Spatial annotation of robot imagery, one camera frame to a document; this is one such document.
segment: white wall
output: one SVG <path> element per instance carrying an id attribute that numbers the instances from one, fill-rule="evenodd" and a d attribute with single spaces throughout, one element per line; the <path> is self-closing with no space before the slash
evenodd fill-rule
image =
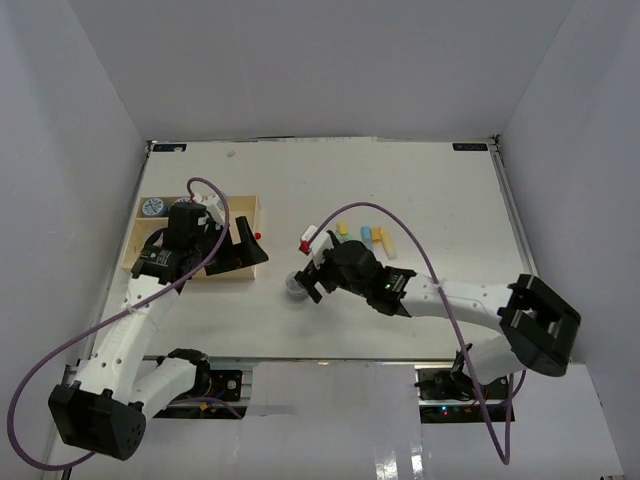
<path id="1" fill-rule="evenodd" d="M 95 320 L 144 143 L 65 0 L 0 1 L 0 410 L 27 370 Z M 37 458 L 61 356 L 23 396 Z M 39 478 L 0 435 L 0 476 Z"/>
<path id="2" fill-rule="evenodd" d="M 583 314 L 575 357 L 631 479 L 640 478 L 639 45 L 638 3 L 578 0 L 504 132 L 534 258 Z"/>
<path id="3" fill-rule="evenodd" d="M 500 133 L 573 0 L 71 0 L 145 139 Z"/>

